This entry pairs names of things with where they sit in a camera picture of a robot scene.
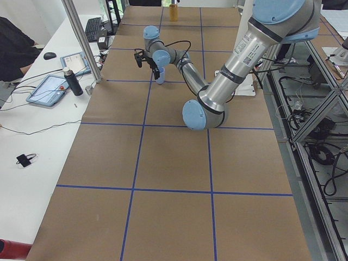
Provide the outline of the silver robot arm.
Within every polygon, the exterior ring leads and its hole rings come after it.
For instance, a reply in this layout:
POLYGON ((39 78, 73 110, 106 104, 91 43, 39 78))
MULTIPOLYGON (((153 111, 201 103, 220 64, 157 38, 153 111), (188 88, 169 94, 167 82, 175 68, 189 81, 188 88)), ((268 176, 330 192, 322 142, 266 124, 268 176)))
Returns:
POLYGON ((185 125, 194 131, 216 128, 228 118, 227 102, 270 46, 312 40, 319 32, 321 1, 254 1, 247 31, 235 46, 217 76, 208 84, 186 51, 168 46, 159 38, 159 29, 144 29, 145 48, 134 57, 139 67, 147 62, 155 79, 160 68, 177 67, 187 86, 196 95, 182 109, 185 125))

